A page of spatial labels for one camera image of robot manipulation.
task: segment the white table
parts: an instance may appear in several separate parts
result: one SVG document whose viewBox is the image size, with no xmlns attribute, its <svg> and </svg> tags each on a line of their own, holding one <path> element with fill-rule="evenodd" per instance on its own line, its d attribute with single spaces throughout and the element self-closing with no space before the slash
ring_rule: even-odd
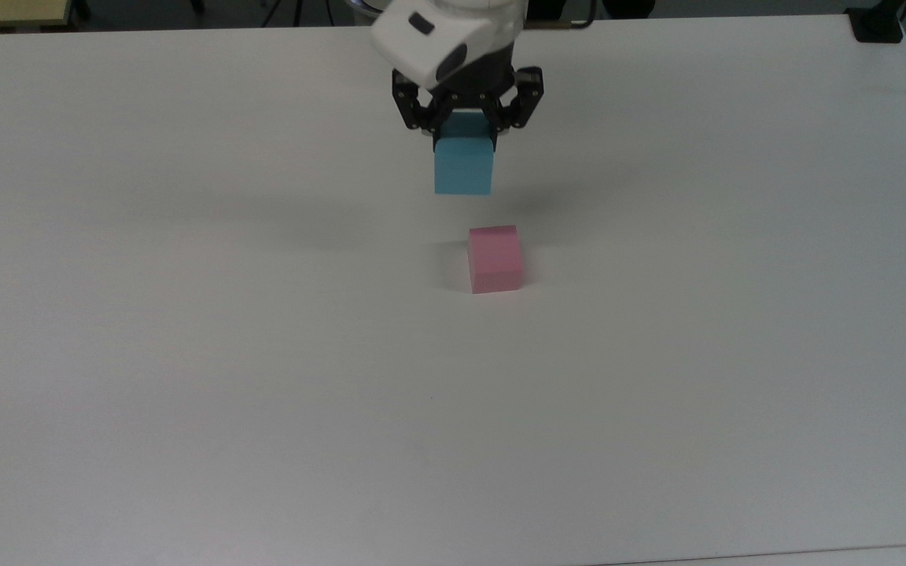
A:
<svg viewBox="0 0 906 566">
<path fill-rule="evenodd" d="M 906 566 L 906 547 L 712 558 L 680 566 Z"/>
<path fill-rule="evenodd" d="M 906 44 L 515 62 L 494 196 L 436 197 L 364 29 L 0 36 L 0 564 L 906 545 Z M 472 296 L 500 223 L 529 283 Z"/>
</svg>

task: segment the cube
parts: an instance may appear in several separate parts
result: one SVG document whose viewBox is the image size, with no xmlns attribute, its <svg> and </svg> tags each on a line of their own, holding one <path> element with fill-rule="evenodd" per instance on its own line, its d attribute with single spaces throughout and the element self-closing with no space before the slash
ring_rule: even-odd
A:
<svg viewBox="0 0 906 566">
<path fill-rule="evenodd" d="M 481 112 L 453 112 L 436 142 L 436 194 L 492 194 L 495 148 Z"/>
<path fill-rule="evenodd" d="M 467 262 L 474 294 L 522 287 L 522 250 L 515 226 L 471 229 L 467 237 Z"/>
</svg>

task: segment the wooden table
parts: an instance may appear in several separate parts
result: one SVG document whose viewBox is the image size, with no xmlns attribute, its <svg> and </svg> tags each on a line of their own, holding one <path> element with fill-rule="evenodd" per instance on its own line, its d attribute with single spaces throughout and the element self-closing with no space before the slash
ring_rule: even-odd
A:
<svg viewBox="0 0 906 566">
<path fill-rule="evenodd" d="M 66 25 L 71 0 L 0 0 L 0 28 Z"/>
</svg>

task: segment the cable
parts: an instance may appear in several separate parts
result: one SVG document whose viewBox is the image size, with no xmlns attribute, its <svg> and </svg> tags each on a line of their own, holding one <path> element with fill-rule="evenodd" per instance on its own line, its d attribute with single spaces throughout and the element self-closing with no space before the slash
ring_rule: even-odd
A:
<svg viewBox="0 0 906 566">
<path fill-rule="evenodd" d="M 271 7 L 271 10 L 267 11 L 267 17 L 265 21 L 261 24 L 262 28 L 267 28 L 267 22 L 271 21 L 271 17 L 274 15 L 274 11 L 278 10 L 278 5 L 282 3 L 282 0 L 274 0 L 274 4 Z"/>
<path fill-rule="evenodd" d="M 296 0 L 296 11 L 292 14 L 292 28 L 299 27 L 299 18 L 303 14 L 303 0 Z"/>
<path fill-rule="evenodd" d="M 572 29 L 586 29 L 589 26 L 593 25 L 593 20 L 596 19 L 596 4 L 598 0 L 589 0 L 589 16 L 586 17 L 586 21 L 582 23 L 573 23 Z"/>
</svg>

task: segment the black object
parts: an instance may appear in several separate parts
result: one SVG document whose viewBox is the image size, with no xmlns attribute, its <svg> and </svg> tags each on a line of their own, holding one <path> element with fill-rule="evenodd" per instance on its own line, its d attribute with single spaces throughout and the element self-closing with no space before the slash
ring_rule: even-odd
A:
<svg viewBox="0 0 906 566">
<path fill-rule="evenodd" d="M 276 12 L 278 10 L 278 5 L 281 3 L 282 3 L 282 0 L 274 0 L 274 4 L 272 4 L 271 9 L 267 11 L 265 20 L 263 22 L 261 22 L 262 28 L 267 28 L 267 22 L 270 22 L 271 18 L 274 17 L 274 12 Z M 303 14 L 303 0 L 296 0 L 296 11 L 292 13 L 292 28 L 299 27 L 299 18 L 302 16 L 302 14 Z"/>
<path fill-rule="evenodd" d="M 647 18 L 655 8 L 655 0 L 602 0 L 604 10 L 611 19 L 637 19 Z M 549 28 L 588 28 L 593 18 L 587 18 L 580 24 L 568 25 L 567 22 L 557 22 L 562 18 L 565 0 L 528 0 L 526 6 L 526 22 L 528 28 L 544 28 L 543 25 L 532 25 L 533 22 L 556 22 L 561 25 Z M 596 15 L 596 2 L 590 6 L 590 14 Z"/>
<path fill-rule="evenodd" d="M 904 33 L 897 10 L 906 0 L 883 0 L 871 8 L 845 10 L 852 21 L 852 33 L 862 43 L 900 43 Z"/>
<path fill-rule="evenodd" d="M 460 65 L 463 64 L 463 61 L 467 60 L 467 44 L 460 43 L 459 46 L 456 46 L 455 50 L 450 51 L 450 54 L 446 55 L 446 58 L 443 59 L 443 62 L 439 64 L 439 67 L 436 68 L 436 80 L 437 82 L 442 82 L 443 79 L 446 79 L 447 76 L 453 75 L 453 72 L 456 72 L 456 69 L 460 68 Z"/>
<path fill-rule="evenodd" d="M 513 71 L 511 58 L 513 44 L 468 64 L 432 89 L 432 100 L 425 107 L 418 101 L 418 85 L 393 69 L 393 100 L 403 124 L 407 129 L 422 129 L 432 134 L 432 148 L 435 149 L 443 122 L 454 110 L 477 108 L 492 126 L 490 136 L 492 146 L 495 146 L 500 132 L 526 125 L 543 96 L 540 68 Z M 508 106 L 504 106 L 501 97 L 514 86 L 517 93 Z"/>
<path fill-rule="evenodd" d="M 80 20 L 89 21 L 93 17 L 93 12 L 90 11 L 90 5 L 86 4 L 86 0 L 72 0 L 72 9 L 79 14 Z"/>
<path fill-rule="evenodd" d="M 411 17 L 407 18 L 407 22 L 410 23 L 414 29 L 420 31 L 422 35 L 430 35 L 432 30 L 436 28 L 435 24 L 425 19 L 425 16 L 418 12 L 412 12 Z"/>
</svg>

